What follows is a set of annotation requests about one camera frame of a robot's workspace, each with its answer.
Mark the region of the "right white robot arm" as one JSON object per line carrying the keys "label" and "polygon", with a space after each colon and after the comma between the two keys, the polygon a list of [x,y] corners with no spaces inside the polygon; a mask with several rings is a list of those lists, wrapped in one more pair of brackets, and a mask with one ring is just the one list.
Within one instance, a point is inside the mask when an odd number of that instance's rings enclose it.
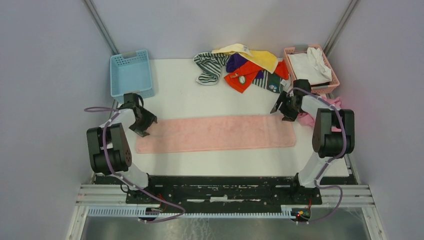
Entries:
{"label": "right white robot arm", "polygon": [[298,185],[288,191],[289,199],[295,204],[306,201],[309,198],[307,188],[318,188],[328,167],[355,148],[354,111],[338,108],[311,90],[307,79],[295,80],[290,90],[281,91],[270,111],[281,112],[282,120],[287,122],[294,122],[300,114],[314,119],[313,153],[296,175]]}

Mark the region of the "light pink towel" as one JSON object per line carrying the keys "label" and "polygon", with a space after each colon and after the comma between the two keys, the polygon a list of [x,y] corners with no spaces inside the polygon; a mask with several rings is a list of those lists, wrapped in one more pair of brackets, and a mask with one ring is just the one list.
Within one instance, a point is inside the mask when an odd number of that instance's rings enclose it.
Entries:
{"label": "light pink towel", "polygon": [[138,137],[138,154],[287,148],[296,144],[290,122],[275,115],[160,119]]}

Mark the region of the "yellow towel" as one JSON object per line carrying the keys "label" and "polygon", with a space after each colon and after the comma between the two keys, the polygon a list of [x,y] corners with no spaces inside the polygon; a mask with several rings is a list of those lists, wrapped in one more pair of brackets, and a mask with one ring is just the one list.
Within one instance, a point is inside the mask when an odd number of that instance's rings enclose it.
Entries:
{"label": "yellow towel", "polygon": [[212,54],[233,55],[239,54],[242,58],[256,64],[273,74],[279,64],[279,59],[269,51],[250,50],[241,43],[231,44],[211,51]]}

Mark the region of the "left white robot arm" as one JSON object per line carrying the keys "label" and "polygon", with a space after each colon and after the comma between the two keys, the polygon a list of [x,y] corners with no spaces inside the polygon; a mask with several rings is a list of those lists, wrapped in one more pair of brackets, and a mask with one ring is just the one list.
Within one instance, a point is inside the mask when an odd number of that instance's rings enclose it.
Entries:
{"label": "left white robot arm", "polygon": [[149,185],[149,175],[132,163],[132,152],[127,134],[143,138],[148,128],[158,122],[157,116],[144,108],[144,100],[137,93],[126,93],[119,108],[93,106],[87,113],[111,112],[104,124],[86,131],[91,169],[95,174],[112,176],[138,190],[138,197],[147,204],[154,202],[158,191]]}

